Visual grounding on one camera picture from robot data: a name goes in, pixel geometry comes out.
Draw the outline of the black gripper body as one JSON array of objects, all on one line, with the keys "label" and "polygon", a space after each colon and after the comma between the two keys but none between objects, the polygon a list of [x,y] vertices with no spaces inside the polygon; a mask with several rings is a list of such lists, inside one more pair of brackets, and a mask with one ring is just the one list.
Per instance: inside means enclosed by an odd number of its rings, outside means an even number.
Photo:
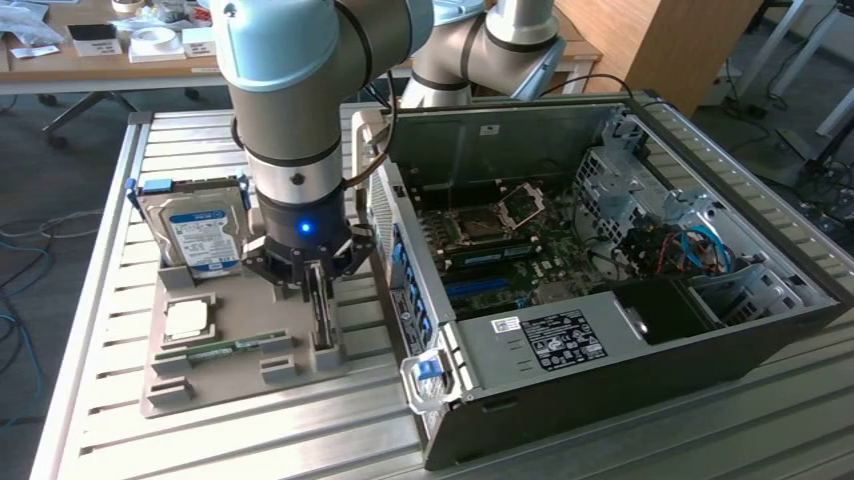
[{"label": "black gripper body", "polygon": [[303,259],[318,259],[326,248],[338,252],[351,237],[346,219],[344,193],[332,192],[318,201],[303,204],[280,203],[258,194],[266,228],[266,248],[284,260],[299,251]]}]

